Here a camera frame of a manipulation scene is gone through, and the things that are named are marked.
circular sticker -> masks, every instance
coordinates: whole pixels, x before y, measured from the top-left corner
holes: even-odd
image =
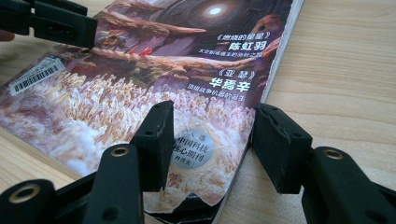
[[[188,129],[176,137],[172,163],[181,169],[192,170],[205,165],[212,158],[215,142],[200,129]]]

barcode sticker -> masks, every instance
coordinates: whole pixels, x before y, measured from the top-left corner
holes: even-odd
[[[23,76],[9,84],[9,92],[12,96],[29,87],[45,80],[46,78],[57,75],[64,70],[64,65],[58,58],[47,57],[35,67],[27,71]]]

black clamp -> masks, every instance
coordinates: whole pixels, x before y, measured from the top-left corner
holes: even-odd
[[[87,17],[88,9],[67,0],[2,0],[0,29],[55,42],[92,48],[97,20]]]
[[[304,187],[307,223],[396,223],[396,192],[370,181],[344,151],[311,147],[312,137],[282,110],[258,105],[253,148],[278,193]]]
[[[173,110],[171,101],[153,106],[129,144],[105,150],[95,173],[57,190],[45,179],[7,189],[0,195],[0,223],[144,223],[143,191],[166,184]]]

wood grain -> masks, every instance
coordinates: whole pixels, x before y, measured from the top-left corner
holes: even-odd
[[[110,1],[76,1],[90,15]],[[313,147],[350,154],[370,179],[396,189],[396,2],[305,0],[267,103],[314,137]],[[0,43],[5,83],[53,43],[17,36]],[[0,131],[0,191],[32,178],[59,188],[78,178]],[[278,195],[253,151],[219,223],[305,223],[301,194]]]

book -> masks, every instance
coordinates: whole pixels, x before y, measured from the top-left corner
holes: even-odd
[[[152,105],[175,104],[164,223],[216,222],[302,0],[116,0],[95,45],[57,45],[0,89],[0,126],[82,176],[128,143]]]

